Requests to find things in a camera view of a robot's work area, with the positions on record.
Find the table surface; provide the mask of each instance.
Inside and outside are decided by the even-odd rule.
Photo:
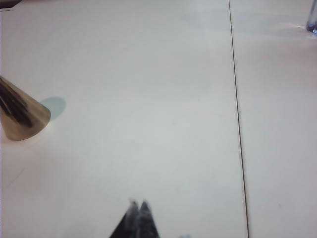
[[[315,238],[311,4],[231,0],[233,41],[227,0],[1,12],[1,75],[52,113],[1,131],[1,235],[109,237],[135,199],[162,238]]]
[[[1,74],[51,110],[2,140],[2,235],[105,238],[129,200],[161,237],[245,238],[228,2],[23,1]]]

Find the blue glass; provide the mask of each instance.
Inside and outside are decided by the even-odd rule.
[[[310,32],[313,32],[315,35],[317,35],[317,0],[314,0],[311,14],[309,15],[308,22],[306,25],[306,29]]]

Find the dark line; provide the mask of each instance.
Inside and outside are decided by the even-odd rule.
[[[249,231],[249,213],[248,213],[248,203],[247,203],[247,192],[246,192],[246,179],[245,179],[245,168],[244,168],[244,159],[242,152],[242,139],[241,139],[241,125],[240,125],[240,110],[238,103],[238,90],[237,90],[237,75],[236,75],[236,63],[235,63],[235,54],[234,54],[234,44],[233,44],[233,31],[232,31],[232,14],[231,14],[231,4],[229,2],[229,16],[230,16],[230,31],[231,31],[231,43],[232,43],[232,57],[233,57],[233,72],[234,72],[234,86],[236,92],[236,103],[237,103],[237,116],[238,116],[238,132],[239,132],[239,143],[240,143],[240,155],[241,155],[241,166],[242,166],[242,181],[243,181],[243,190],[244,190],[244,203],[246,209],[246,222],[247,222],[247,237],[250,237]]]

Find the white table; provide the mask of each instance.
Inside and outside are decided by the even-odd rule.
[[[317,234],[312,1],[231,0],[250,237]]]
[[[245,238],[228,2],[24,0],[1,74],[47,105],[2,134],[5,238],[106,238],[148,200],[162,238]]]

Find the cone-shaped object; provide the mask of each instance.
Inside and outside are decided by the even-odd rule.
[[[42,104],[0,76],[1,125],[11,140],[24,140],[39,133],[51,113]]]

